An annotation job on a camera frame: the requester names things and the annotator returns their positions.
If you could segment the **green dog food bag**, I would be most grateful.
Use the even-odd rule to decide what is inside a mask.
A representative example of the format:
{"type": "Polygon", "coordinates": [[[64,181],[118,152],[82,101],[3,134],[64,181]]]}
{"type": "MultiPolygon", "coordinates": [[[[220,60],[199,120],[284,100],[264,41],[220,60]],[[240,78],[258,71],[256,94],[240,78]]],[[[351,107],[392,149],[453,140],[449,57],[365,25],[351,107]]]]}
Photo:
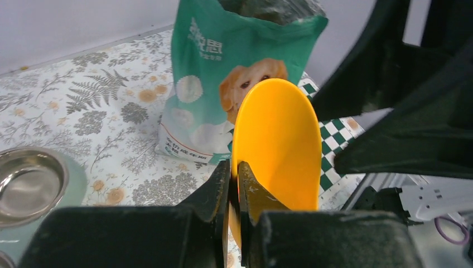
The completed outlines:
{"type": "Polygon", "coordinates": [[[297,84],[327,23],[319,1],[181,1],[156,151],[228,159],[246,94],[271,78],[297,84]]]}

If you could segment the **orange plastic scoop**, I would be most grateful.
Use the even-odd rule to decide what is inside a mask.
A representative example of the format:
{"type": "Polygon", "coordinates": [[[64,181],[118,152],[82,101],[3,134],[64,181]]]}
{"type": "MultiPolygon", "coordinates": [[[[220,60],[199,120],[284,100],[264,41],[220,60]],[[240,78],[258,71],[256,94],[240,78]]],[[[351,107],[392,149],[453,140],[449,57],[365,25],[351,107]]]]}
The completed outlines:
{"type": "Polygon", "coordinates": [[[247,162],[257,181],[291,210],[318,210],[321,134],[309,98],[291,82],[270,78],[257,83],[239,108],[231,152],[236,197],[229,228],[242,248],[238,165],[247,162]]]}

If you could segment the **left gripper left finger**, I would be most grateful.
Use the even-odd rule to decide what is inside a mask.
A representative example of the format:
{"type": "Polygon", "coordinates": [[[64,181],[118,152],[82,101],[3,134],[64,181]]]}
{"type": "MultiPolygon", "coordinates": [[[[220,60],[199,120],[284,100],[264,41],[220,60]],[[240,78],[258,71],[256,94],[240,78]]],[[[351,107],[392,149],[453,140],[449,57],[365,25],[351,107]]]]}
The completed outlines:
{"type": "Polygon", "coordinates": [[[19,267],[226,267],[230,162],[178,205],[51,212],[19,267]]]}

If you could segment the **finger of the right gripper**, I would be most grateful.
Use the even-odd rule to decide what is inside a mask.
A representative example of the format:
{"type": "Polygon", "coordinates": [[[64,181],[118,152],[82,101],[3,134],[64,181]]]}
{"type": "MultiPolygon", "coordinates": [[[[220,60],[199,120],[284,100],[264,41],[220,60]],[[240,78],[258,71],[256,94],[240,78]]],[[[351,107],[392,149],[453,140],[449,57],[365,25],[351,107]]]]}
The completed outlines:
{"type": "Polygon", "coordinates": [[[336,154],[342,174],[472,178],[472,2],[432,1],[422,42],[403,41],[409,1],[377,1],[312,99],[319,120],[390,112],[336,154]]]}

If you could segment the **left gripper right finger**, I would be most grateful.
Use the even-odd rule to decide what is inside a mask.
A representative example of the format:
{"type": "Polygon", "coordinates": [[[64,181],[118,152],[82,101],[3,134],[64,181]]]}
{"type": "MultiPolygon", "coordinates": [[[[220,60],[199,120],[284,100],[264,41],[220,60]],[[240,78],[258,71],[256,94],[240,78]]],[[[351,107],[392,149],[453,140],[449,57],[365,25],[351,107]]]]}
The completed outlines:
{"type": "Polygon", "coordinates": [[[245,267],[422,267],[407,226],[382,210],[293,211],[238,167],[245,267]]]}

